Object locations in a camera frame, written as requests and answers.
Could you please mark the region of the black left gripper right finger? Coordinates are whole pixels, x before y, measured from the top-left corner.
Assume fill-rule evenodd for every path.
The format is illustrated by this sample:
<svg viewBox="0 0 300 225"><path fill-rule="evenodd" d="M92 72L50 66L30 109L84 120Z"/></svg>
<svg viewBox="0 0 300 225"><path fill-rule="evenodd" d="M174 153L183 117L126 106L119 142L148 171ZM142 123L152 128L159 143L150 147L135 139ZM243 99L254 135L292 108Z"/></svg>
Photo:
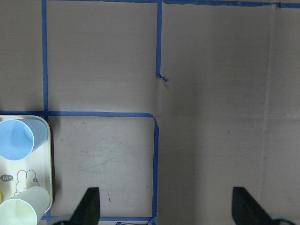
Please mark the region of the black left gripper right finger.
<svg viewBox="0 0 300 225"><path fill-rule="evenodd" d="M236 225L276 225L244 187L232 190L232 218Z"/></svg>

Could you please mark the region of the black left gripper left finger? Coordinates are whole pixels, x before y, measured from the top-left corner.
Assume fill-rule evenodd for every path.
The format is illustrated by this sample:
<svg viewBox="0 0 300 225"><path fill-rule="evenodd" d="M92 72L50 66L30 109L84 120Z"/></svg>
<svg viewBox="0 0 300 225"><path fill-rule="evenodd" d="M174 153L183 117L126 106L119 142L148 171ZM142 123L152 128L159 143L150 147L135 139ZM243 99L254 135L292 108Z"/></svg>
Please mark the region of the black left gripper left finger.
<svg viewBox="0 0 300 225"><path fill-rule="evenodd" d="M71 225L97 225L100 219L100 196L98 187L89 187L72 217Z"/></svg>

